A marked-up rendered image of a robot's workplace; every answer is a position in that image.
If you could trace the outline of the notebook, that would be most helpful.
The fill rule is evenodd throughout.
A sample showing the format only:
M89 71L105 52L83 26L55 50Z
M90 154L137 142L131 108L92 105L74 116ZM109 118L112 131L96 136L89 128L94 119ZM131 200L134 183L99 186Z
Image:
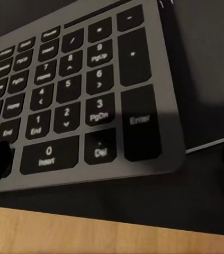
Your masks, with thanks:
M224 143L224 0L158 0L187 153Z

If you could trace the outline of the keyboard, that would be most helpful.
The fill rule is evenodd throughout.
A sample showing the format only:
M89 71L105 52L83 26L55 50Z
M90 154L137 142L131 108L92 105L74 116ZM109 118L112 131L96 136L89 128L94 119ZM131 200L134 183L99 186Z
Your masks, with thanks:
M77 0L0 37L0 193L186 162L158 0Z

